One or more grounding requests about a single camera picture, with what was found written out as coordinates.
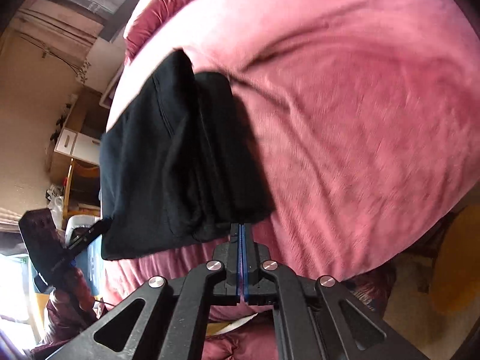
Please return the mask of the left hand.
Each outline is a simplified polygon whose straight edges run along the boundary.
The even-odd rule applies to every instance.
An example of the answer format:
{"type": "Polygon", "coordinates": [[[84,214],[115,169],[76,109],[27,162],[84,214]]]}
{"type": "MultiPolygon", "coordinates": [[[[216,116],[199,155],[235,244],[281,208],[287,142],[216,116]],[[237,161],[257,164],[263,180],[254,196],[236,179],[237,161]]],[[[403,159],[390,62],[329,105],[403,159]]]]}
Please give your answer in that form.
{"type": "Polygon", "coordinates": [[[66,270],[60,287],[55,287],[50,300],[59,316],[69,322],[89,327],[97,321],[95,298],[82,271],[76,267],[66,270]]]}

